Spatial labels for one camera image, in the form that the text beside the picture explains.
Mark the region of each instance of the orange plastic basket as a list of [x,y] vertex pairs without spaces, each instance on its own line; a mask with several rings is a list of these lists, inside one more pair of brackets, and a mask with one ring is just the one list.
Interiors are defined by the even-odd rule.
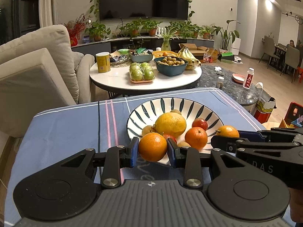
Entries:
[[160,55],[163,55],[164,52],[168,53],[168,56],[177,56],[178,54],[172,51],[154,51],[153,55],[155,57],[161,57]]

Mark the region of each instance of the striped plate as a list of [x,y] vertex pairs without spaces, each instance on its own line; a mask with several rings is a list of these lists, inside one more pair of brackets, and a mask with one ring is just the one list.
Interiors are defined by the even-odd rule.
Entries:
[[[206,131],[208,135],[208,142],[204,149],[200,152],[209,152],[208,150],[212,149],[210,145],[210,139],[216,133],[216,130],[223,125],[221,119],[208,107],[188,99],[183,98],[158,98],[151,101],[147,101],[135,110],[132,111],[128,120],[127,120],[127,134],[129,139],[132,139],[134,136],[141,139],[142,129],[147,125],[154,125],[157,118],[163,114],[168,113],[173,109],[180,110],[182,116],[186,119],[187,128],[185,132],[177,138],[177,142],[184,141],[184,136],[191,128],[192,122],[196,118],[203,118],[207,121],[209,127]],[[168,157],[167,155],[159,161],[160,163],[167,164]]]

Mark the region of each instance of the gift bag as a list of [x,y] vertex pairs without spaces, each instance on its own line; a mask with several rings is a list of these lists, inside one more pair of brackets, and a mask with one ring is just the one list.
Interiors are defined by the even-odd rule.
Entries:
[[262,92],[256,106],[251,112],[251,115],[253,115],[261,124],[263,124],[268,121],[273,109],[276,108],[276,100],[265,90],[263,90],[263,83],[259,82],[256,84],[256,86],[257,88],[262,88]]

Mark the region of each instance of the tomato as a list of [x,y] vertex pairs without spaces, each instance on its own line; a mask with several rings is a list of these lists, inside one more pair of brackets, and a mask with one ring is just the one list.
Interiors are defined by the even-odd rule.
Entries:
[[193,121],[191,127],[201,127],[203,130],[207,131],[208,124],[203,118],[197,118]]
[[177,140],[172,136],[172,135],[169,135],[169,134],[163,134],[163,137],[165,138],[165,140],[167,140],[168,138],[171,138],[174,140],[174,142],[177,144]]

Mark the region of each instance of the tablecloth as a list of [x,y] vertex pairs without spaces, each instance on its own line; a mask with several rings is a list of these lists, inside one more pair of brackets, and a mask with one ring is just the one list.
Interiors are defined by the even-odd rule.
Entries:
[[[100,152],[112,146],[127,145],[126,122],[131,111],[145,101],[160,97],[180,97],[199,102],[212,109],[224,124],[237,129],[264,129],[245,109],[216,88],[132,96],[41,112],[33,118],[16,155],[5,201],[5,227],[13,226],[20,219],[12,198],[18,182],[85,148],[98,151],[98,141]],[[182,169],[149,163],[142,158],[138,158],[136,168],[124,168],[121,172],[122,179],[182,180],[183,177]],[[95,182],[100,182],[99,173]]]

